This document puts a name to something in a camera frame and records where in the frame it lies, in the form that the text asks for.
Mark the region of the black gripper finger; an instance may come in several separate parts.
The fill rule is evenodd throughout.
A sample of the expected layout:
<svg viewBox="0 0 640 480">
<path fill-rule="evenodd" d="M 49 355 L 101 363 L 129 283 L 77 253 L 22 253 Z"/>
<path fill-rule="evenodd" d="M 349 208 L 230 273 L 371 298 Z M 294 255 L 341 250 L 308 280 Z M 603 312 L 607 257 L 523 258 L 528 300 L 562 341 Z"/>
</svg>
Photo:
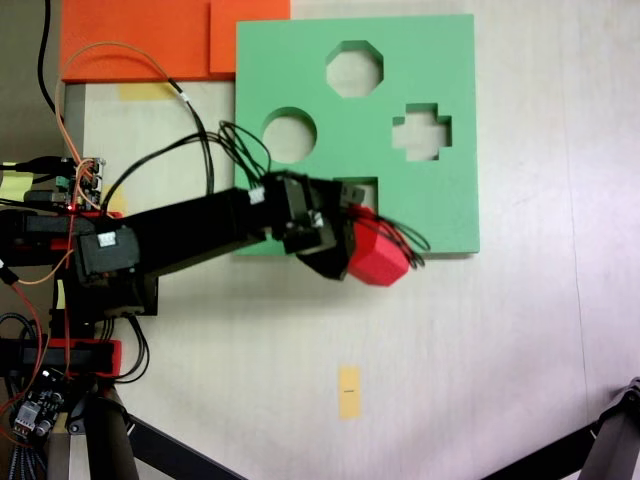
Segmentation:
<svg viewBox="0 0 640 480">
<path fill-rule="evenodd" d="M 333 247 L 311 254 L 297 254 L 296 257 L 322 277 L 343 281 L 356 246 L 354 222 L 344 220 L 334 228 L 334 232 L 336 244 Z"/>
<path fill-rule="evenodd" d="M 378 183 L 376 180 L 343 180 L 341 205 L 378 207 Z"/>
</svg>

